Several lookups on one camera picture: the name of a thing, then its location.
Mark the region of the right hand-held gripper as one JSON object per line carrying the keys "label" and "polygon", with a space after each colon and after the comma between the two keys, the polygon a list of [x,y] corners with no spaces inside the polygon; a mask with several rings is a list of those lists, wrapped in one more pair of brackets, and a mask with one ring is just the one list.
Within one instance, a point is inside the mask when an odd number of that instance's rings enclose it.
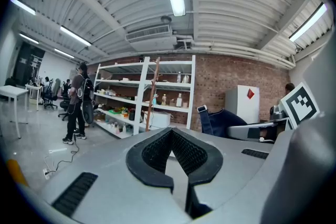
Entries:
{"label": "right hand-held gripper", "polygon": [[[319,113],[320,110],[311,91],[301,82],[285,95],[278,105],[270,109],[270,121],[286,120],[285,129],[294,130],[302,121],[315,118]],[[276,126],[277,123],[273,122],[231,126],[227,129],[227,136],[241,141],[264,142],[263,134]]]}

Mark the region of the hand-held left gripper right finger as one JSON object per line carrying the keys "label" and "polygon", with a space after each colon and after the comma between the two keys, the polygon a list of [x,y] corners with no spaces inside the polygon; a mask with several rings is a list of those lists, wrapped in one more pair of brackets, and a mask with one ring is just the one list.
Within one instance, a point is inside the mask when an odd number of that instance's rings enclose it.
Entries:
{"label": "hand-held left gripper right finger", "polygon": [[199,202],[195,187],[210,183],[223,165],[223,155],[214,146],[177,128],[172,129],[172,152],[188,177],[185,212],[196,219],[212,211]]}

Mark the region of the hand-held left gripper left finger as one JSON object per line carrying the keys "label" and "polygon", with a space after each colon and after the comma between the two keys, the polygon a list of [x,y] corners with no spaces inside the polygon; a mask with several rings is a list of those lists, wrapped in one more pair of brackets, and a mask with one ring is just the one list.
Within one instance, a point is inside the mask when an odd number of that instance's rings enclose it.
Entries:
{"label": "hand-held left gripper left finger", "polygon": [[173,178],[165,174],[172,152],[171,132],[171,128],[165,128],[135,144],[127,152],[125,162],[129,171],[144,185],[173,191]]}

